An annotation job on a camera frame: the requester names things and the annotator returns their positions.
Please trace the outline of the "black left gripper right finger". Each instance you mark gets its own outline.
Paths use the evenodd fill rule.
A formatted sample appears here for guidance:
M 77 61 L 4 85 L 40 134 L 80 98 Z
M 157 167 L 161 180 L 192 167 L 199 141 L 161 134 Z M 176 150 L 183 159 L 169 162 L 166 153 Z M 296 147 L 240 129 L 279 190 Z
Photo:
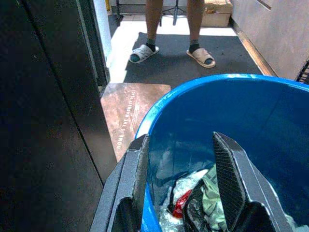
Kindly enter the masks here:
M 246 151 L 220 132 L 214 132 L 212 139 L 228 231 L 293 232 L 275 190 Z

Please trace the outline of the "pale green knit garment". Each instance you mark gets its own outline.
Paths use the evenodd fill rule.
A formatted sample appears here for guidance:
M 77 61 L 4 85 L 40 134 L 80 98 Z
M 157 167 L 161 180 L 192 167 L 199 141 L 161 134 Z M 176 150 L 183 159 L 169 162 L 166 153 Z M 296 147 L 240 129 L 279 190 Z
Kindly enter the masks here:
M 216 165 L 202 177 L 202 180 L 205 185 L 202 206 L 210 230 L 211 232 L 227 232 L 227 224 L 218 188 Z

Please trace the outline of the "white crumpled cloth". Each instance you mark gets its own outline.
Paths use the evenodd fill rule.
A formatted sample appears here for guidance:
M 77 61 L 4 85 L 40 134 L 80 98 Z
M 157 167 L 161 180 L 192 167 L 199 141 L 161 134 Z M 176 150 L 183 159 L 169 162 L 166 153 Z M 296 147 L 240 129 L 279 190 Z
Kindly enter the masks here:
M 208 171 L 208 169 L 203 169 L 201 171 L 185 174 L 179 179 L 173 180 L 172 185 L 167 187 L 163 202 L 156 208 L 159 210 L 158 221 L 162 232 L 185 232 L 183 218 L 174 217 L 168 212 L 168 206 L 170 203 L 172 203 L 172 206 L 175 206 L 176 201 L 187 191 L 192 190 Z

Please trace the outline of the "red small cloth item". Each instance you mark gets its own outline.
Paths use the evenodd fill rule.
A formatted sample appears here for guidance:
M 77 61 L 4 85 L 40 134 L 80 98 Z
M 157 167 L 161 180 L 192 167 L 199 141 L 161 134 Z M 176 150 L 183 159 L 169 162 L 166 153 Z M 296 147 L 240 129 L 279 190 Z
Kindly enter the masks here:
M 174 209 L 172 211 L 172 216 L 175 218 L 182 218 L 183 217 L 183 207 L 188 200 L 189 196 L 191 195 L 192 190 L 188 190 L 183 196 L 181 196 L 175 203 Z

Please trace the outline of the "black mesh garment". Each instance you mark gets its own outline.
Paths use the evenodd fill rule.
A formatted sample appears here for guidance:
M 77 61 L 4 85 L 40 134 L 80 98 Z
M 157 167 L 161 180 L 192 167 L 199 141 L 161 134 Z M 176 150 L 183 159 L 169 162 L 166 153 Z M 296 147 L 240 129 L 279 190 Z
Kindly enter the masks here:
M 185 203 L 183 219 L 186 232 L 211 232 L 202 206 L 204 188 L 203 180 L 200 179 Z

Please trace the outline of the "blue plastic bucket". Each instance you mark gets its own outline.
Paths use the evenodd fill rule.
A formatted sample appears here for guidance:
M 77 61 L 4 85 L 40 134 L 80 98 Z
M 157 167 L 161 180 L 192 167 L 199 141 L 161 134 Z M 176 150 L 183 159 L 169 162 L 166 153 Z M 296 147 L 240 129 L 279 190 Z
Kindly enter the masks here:
M 213 166 L 214 132 L 238 142 L 285 213 L 309 226 L 309 85 L 221 74 L 176 87 L 142 120 L 136 136 L 150 141 L 141 232 L 162 232 L 159 207 L 176 179 Z

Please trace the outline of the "brown doormat with white text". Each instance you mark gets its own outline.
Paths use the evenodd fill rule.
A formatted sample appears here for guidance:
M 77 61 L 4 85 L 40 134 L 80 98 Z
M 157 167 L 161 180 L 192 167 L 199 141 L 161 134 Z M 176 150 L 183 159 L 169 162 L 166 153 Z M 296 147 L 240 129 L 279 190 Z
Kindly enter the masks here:
M 109 83 L 100 103 L 116 160 L 125 154 L 149 109 L 171 90 L 169 85 Z

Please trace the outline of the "dark grey floor mat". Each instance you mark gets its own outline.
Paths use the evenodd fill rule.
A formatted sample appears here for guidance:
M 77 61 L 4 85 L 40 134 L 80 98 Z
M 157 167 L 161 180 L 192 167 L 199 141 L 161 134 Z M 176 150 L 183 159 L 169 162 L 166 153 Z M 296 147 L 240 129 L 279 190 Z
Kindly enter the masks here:
M 158 34 L 156 45 L 159 52 L 138 64 L 128 62 L 124 82 L 166 84 L 174 88 L 209 75 L 261 74 L 237 36 L 200 36 L 199 42 L 215 58 L 214 68 L 203 68 L 186 54 L 189 47 L 187 35 Z

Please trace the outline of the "beige slipper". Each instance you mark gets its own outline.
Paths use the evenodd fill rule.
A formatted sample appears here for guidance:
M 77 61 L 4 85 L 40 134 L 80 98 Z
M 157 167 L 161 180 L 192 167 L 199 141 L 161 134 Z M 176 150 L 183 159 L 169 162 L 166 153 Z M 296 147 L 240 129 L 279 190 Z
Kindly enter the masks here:
M 190 53 L 190 51 L 187 50 L 186 53 L 204 68 L 213 68 L 216 65 L 215 59 L 208 53 L 205 48 L 196 49 L 193 53 Z

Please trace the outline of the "white patterned slipper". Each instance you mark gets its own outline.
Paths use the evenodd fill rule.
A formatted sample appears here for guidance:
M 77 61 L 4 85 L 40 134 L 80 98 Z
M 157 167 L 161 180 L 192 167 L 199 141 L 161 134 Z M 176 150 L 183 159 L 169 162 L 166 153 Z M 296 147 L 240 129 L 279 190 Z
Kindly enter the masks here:
M 149 57 L 153 56 L 154 54 L 158 53 L 159 47 L 155 46 L 155 50 L 152 51 L 147 45 L 142 44 L 140 47 L 134 49 L 132 54 L 129 57 L 129 61 L 131 63 L 141 63 L 148 59 Z

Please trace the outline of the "beige storage box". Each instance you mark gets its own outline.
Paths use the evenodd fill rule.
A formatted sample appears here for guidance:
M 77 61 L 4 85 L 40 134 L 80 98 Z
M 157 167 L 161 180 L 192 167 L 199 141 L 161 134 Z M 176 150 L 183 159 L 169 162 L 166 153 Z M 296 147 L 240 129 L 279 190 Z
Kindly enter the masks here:
M 230 0 L 204 0 L 201 26 L 206 28 L 227 27 L 232 11 L 233 5 Z

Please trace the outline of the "person's bare left leg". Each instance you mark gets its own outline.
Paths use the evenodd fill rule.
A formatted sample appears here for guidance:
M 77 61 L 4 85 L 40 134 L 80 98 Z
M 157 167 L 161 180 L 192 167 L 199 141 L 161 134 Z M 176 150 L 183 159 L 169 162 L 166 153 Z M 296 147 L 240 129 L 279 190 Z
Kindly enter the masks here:
M 204 12 L 204 0 L 187 1 L 187 20 L 190 40 L 198 40 Z

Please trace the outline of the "person's bare leg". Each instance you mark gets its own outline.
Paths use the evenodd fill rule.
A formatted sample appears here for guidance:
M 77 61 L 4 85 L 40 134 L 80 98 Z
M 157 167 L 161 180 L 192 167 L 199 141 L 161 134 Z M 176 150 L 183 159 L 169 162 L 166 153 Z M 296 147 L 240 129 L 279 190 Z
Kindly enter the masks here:
M 146 0 L 145 19 L 147 39 L 156 39 L 156 31 L 163 7 L 163 0 Z
M 198 40 L 204 12 L 204 0 L 187 1 L 187 20 L 190 40 Z

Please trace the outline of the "person's bare right leg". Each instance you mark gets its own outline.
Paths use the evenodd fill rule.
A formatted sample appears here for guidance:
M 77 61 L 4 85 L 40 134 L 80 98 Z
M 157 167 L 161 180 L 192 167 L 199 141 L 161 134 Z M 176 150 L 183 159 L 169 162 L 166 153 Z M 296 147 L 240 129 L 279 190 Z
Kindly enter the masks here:
M 147 39 L 156 39 L 156 31 L 163 7 L 163 0 L 146 0 L 145 19 Z

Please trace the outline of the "black tripod stand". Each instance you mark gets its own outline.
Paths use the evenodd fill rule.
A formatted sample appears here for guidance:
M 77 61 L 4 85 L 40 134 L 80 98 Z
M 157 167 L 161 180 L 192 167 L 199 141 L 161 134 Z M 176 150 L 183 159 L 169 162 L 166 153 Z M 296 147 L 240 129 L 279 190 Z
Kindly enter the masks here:
M 172 25 L 175 26 L 177 23 L 178 16 L 186 15 L 186 11 L 179 6 L 179 0 L 175 0 L 175 5 L 168 9 L 163 9 L 159 20 L 159 26 L 162 26 L 162 19 L 165 15 L 171 15 L 173 18 Z

